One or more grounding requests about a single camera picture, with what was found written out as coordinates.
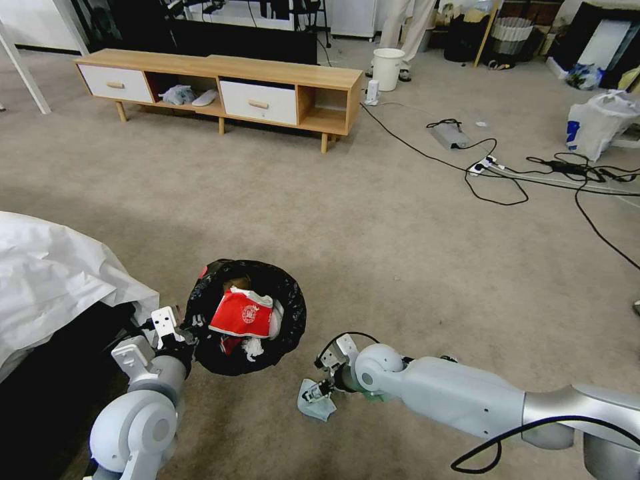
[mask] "gray carpet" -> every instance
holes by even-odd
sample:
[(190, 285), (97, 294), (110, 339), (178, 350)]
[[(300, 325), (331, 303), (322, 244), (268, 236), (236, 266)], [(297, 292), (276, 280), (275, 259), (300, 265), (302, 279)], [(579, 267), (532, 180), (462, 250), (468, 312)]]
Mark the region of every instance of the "gray carpet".
[[(329, 54), (335, 66), (364, 68), (371, 49), (336, 39)], [(315, 355), (347, 329), (412, 357), (454, 354), (532, 391), (575, 381), (638, 393), (629, 379), (638, 375), (640, 319), (630, 304), (640, 275), (595, 236), (572, 192), (526, 185), (524, 205), (476, 200), (460, 172), (400, 144), (362, 110), (326, 155), (316, 135), (229, 122), (220, 137), (214, 119), (132, 105), (122, 124), (112, 102), (88, 96), (71, 57), (23, 55), (53, 112), (39, 114), (0, 57), (0, 209), (108, 244), (164, 305), (184, 305), (202, 266), (220, 257), (276, 264), (306, 298), (307, 332), (278, 366), (231, 379), (194, 366), (178, 450), (161, 480), (462, 478), (449, 463), (479, 440), (397, 401), (336, 395), (326, 425), (296, 410), (302, 378), (318, 377)], [(372, 112), (462, 167), (483, 151), (444, 151), (426, 123), (456, 117), (472, 139), (498, 138), (498, 160), (523, 170), (526, 155), (564, 150), (569, 107), (592, 95), (556, 80), (541, 61), (494, 72), (432, 51), (413, 72), (413, 82), (382, 100), (415, 109)], [(637, 154), (612, 148), (601, 162), (633, 168)], [(481, 195), (519, 198), (510, 182), (473, 182)], [(637, 208), (596, 195), (583, 204), (640, 259)], [(85, 461), (78, 452), (65, 478), (78, 478)], [(485, 478), (589, 475), (580, 448), (513, 441)]]

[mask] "white fabric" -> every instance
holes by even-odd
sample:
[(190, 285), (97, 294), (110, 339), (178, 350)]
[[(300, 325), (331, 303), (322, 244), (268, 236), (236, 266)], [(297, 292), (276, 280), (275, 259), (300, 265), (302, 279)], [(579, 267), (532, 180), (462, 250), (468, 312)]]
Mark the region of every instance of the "white fabric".
[(282, 325), (282, 316), (285, 309), (278, 300), (273, 301), (273, 310), (269, 317), (269, 340), (273, 340), (280, 334), (280, 325)]
[(310, 387), (314, 386), (315, 382), (310, 379), (303, 379), (300, 390), (298, 391), (298, 410), (305, 415), (308, 415), (318, 420), (326, 422), (329, 420), (330, 414), (336, 411), (335, 403), (330, 398), (323, 398), (313, 403), (309, 403), (302, 394)]
[(231, 287), (230, 290), (232, 293), (244, 293), (246, 298), (256, 302), (258, 305), (262, 305), (263, 307), (266, 307), (266, 308), (273, 308), (273, 299), (268, 295), (261, 297), (253, 290), (244, 290), (244, 289), (239, 289), (238, 287)]
[(255, 337), (242, 340), (242, 350), (247, 353), (247, 360), (249, 361), (255, 361), (254, 357), (262, 355), (265, 352), (262, 348), (262, 342)]
[(103, 243), (63, 225), (0, 212), (0, 365), (44, 343), (98, 301), (111, 307), (134, 302), (141, 325), (158, 308), (159, 294), (129, 276)]
[[(405, 12), (411, 0), (390, 0), (387, 10), (387, 19), (382, 28), (382, 36), (380, 36), (379, 48), (396, 48), (398, 46), (398, 37), (400, 36), (400, 27), (405, 21)], [(418, 47), (425, 36), (427, 25), (431, 11), (435, 5), (435, 0), (415, 0), (413, 7), (413, 20), (407, 32), (407, 37), (402, 50), (405, 57), (402, 59), (403, 70), (409, 70), (411, 67), (409, 62), (413, 60), (415, 54), (418, 53)]]

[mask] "white tissue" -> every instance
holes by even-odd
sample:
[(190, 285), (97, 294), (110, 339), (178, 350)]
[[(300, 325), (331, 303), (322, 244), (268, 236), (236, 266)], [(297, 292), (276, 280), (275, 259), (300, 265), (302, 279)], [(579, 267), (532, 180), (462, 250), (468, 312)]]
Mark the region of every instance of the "white tissue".
[(242, 340), (242, 350), (247, 352), (247, 360), (255, 361), (254, 357), (258, 355), (262, 355), (265, 351), (262, 348), (262, 343), (260, 339), (255, 337), (250, 337), (248, 339)]

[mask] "plastic bag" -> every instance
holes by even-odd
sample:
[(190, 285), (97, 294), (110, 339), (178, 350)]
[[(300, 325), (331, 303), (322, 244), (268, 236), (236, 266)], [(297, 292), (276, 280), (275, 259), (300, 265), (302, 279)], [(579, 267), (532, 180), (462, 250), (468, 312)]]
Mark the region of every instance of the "plastic bag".
[(582, 65), (576, 63), (567, 75), (566, 82), (578, 90), (593, 90), (600, 85), (603, 72), (595, 64)]
[(567, 146), (569, 150), (596, 161), (613, 138), (640, 117), (640, 102), (622, 90), (609, 90), (569, 110)]
[(195, 93), (188, 85), (176, 85), (166, 92), (161, 93), (160, 96), (165, 102), (172, 103), (174, 105), (191, 103), (195, 100)]

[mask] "light blue cloth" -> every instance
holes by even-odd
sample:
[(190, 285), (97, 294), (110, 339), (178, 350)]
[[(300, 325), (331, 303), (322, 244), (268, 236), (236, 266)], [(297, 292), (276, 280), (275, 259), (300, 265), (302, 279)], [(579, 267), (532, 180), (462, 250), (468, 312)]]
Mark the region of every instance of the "light blue cloth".
[(191, 103), (195, 100), (195, 93), (188, 85), (176, 85), (166, 92), (161, 93), (160, 96), (165, 102), (172, 103), (174, 105)]
[(330, 414), (337, 410), (335, 404), (330, 398), (323, 398), (322, 400), (314, 403), (309, 403), (302, 398), (302, 394), (314, 384), (315, 382), (313, 380), (302, 380), (302, 385), (300, 385), (300, 391), (298, 392), (298, 410), (310, 417), (327, 421)]

